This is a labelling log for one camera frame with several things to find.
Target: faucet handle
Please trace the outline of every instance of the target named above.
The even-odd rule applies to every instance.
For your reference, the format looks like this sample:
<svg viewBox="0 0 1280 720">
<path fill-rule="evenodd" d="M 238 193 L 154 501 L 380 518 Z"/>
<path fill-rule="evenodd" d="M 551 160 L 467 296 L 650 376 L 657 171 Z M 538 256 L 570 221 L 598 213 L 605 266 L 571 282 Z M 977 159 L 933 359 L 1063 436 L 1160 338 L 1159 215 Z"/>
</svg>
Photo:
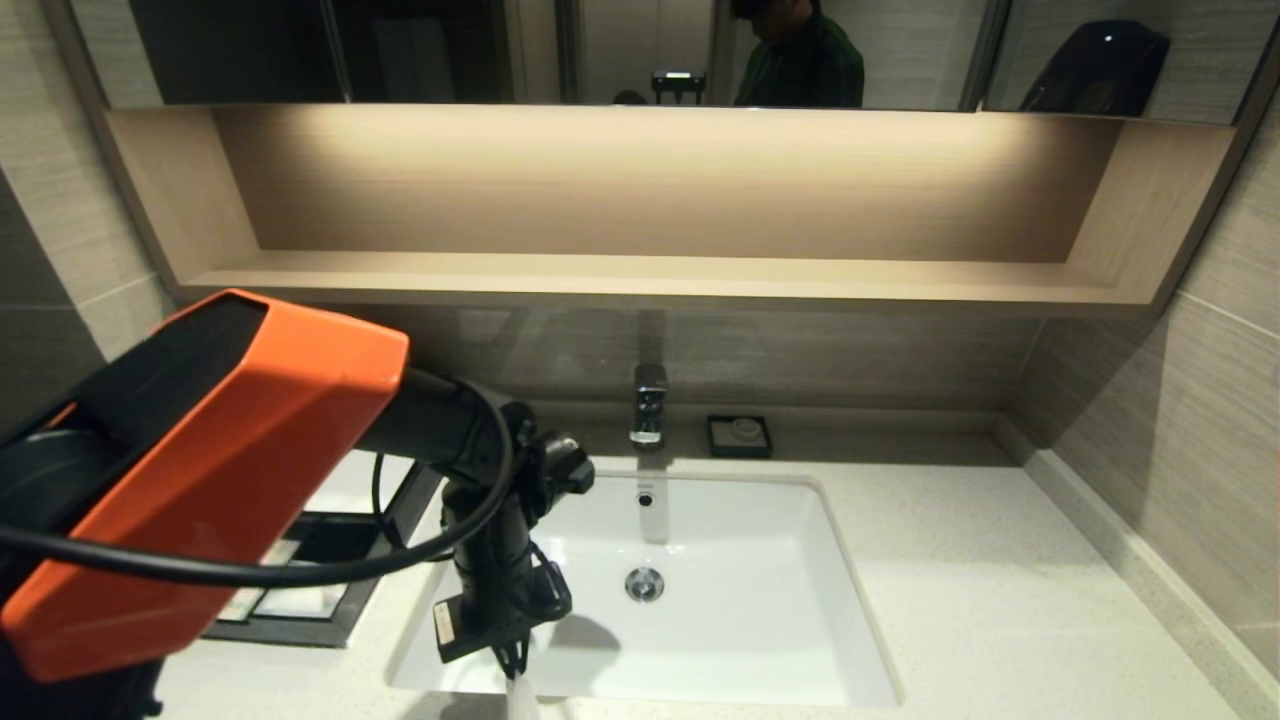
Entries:
<svg viewBox="0 0 1280 720">
<path fill-rule="evenodd" d="M 667 392 L 667 369 L 655 363 L 636 365 L 636 392 Z"/>
</svg>

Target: person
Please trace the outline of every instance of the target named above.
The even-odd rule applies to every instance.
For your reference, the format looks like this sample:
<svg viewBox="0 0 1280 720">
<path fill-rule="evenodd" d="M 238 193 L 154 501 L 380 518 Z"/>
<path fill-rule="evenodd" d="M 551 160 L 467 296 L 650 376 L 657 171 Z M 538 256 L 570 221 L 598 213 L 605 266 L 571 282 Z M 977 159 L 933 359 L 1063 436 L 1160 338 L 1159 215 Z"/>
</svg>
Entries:
<svg viewBox="0 0 1280 720">
<path fill-rule="evenodd" d="M 863 106 L 863 55 L 819 0 L 732 0 L 732 10 L 760 40 L 735 105 Z"/>
<path fill-rule="evenodd" d="M 614 105 L 648 105 L 649 101 L 644 95 L 634 90 L 623 90 L 622 92 L 613 96 Z"/>
</svg>

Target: chrome faucet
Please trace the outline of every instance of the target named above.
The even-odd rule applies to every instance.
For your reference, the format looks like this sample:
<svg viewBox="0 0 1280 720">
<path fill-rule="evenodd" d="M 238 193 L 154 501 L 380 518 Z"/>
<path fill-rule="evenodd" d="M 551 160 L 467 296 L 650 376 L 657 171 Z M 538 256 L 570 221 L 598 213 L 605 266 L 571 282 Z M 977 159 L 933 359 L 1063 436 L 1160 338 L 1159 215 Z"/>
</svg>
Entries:
<svg viewBox="0 0 1280 720">
<path fill-rule="evenodd" d="M 631 445 L 646 452 L 662 450 L 662 406 L 667 396 L 667 370 L 653 363 L 637 365 L 635 391 L 636 415 L 631 423 Z"/>
</svg>

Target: label sticker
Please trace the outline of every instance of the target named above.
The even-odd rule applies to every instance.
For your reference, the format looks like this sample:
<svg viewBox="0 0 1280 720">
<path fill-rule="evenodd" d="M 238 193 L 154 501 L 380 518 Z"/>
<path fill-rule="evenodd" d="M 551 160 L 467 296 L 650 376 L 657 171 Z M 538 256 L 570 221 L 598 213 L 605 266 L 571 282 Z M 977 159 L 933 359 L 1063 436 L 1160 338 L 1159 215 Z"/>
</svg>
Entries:
<svg viewBox="0 0 1280 720">
<path fill-rule="evenodd" d="M 435 607 L 431 609 L 431 615 L 435 616 L 436 643 L 449 644 L 453 642 L 453 614 L 449 612 L 449 602 L 436 602 Z"/>
</svg>

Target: bathroom vanity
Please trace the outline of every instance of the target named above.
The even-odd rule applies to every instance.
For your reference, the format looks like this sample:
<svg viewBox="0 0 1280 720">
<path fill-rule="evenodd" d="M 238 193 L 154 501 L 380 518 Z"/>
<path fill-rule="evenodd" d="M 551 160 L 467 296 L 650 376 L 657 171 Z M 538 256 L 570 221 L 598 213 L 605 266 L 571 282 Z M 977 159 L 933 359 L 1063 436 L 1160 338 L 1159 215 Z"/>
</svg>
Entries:
<svg viewBox="0 0 1280 720">
<path fill-rule="evenodd" d="M 669 462 L 664 470 L 641 470 L 635 456 L 598 455 L 602 478 L 596 489 L 604 500 L 611 495 L 630 500 L 637 477 L 696 479 L 705 487 L 723 482 L 731 488 L 750 480 L 774 489 L 815 488 L 823 498 L 815 507 L 826 507 L 835 547 L 851 562 L 865 618 L 883 651 L 892 688 L 888 701 L 851 707 L 854 703 L 846 702 L 850 696 L 795 693 L 795 683 L 774 675 L 754 678 L 750 685 L 744 678 L 735 696 L 714 667 L 708 669 L 717 678 L 714 683 L 703 683 L 703 675 L 692 671 L 684 673 L 678 685 L 663 680 L 660 673 L 628 673 L 623 678 L 631 682 L 623 683 L 609 670 L 634 662 L 627 653 L 678 650 L 687 638 L 663 637 L 671 619 L 668 624 L 655 620 L 654 637 L 643 643 L 618 642 L 614 647 L 608 642 L 617 637 L 613 633 L 595 625 L 585 632 L 593 591 L 582 584 L 593 580 L 590 574 L 575 577 L 571 562 L 566 575 L 575 600 L 582 601 L 575 614 L 579 626 L 567 630 L 568 642 L 582 651 L 577 655 L 579 675 L 572 679 L 579 692 L 567 700 L 544 698 L 543 717 L 1235 717 L 1130 587 L 991 438 L 823 434 L 786 423 L 776 428 L 776 436 L 781 455 L 769 462 L 685 459 L 678 455 L 689 451 L 676 450 L 663 461 Z M 672 445 L 695 447 L 698 437 L 696 428 L 676 430 Z M 797 461 L 796 456 L 824 460 Z M 566 507 L 549 519 L 561 510 L 566 518 L 576 516 L 570 503 L 577 500 L 590 498 L 567 498 Z M 436 507 L 428 510 L 420 529 L 424 537 L 435 532 Z M 760 518 L 753 524 L 749 514 L 741 520 L 740 533 L 769 527 Z M 732 527 L 728 518 L 717 523 L 707 527 Z M 571 524 L 577 532 L 593 532 L 589 524 Z M 682 529 L 687 536 L 687 528 Z M 549 542 L 544 547 L 554 552 Z M 417 566 L 384 578 L 346 650 L 197 642 L 166 661 L 157 688 L 166 705 L 165 717 L 503 717 L 500 694 L 426 691 L 422 685 L 433 682 L 426 670 L 416 676 L 410 673 L 415 637 L 429 621 L 431 592 L 444 574 L 444 566 Z M 671 600 L 632 603 L 623 596 L 623 577 L 613 580 L 600 591 L 616 591 L 620 602 L 634 605 L 636 612 L 660 609 Z M 768 592 L 781 592 L 768 585 L 769 577 L 756 578 L 745 570 L 732 582 L 744 592 L 760 583 Z M 667 592 L 680 592 L 678 583 Z M 733 610 L 726 609 L 685 621 L 713 633 L 717 625 L 736 619 Z M 818 657 L 823 643 L 832 641 L 804 632 L 788 635 L 785 616 L 754 621 L 758 634 L 748 629 L 741 637 L 744 653 L 754 644 L 791 637 L 790 644 L 776 651 L 815 652 Z M 708 646 L 704 660 L 714 662 L 722 651 Z M 680 652 L 698 653 L 699 648 Z M 554 662 L 549 656 L 541 660 Z M 531 662 L 538 661 L 535 655 Z M 558 670 L 564 667 L 547 665 L 534 673 L 554 675 Z M 582 674 L 588 671 L 590 678 Z M 490 680 L 483 673 L 474 678 L 477 683 Z M 563 689 L 563 683 L 557 687 Z M 786 701 L 781 694 L 769 700 L 771 688 L 794 694 Z M 673 693 L 701 693 L 701 702 L 672 702 Z"/>
</svg>

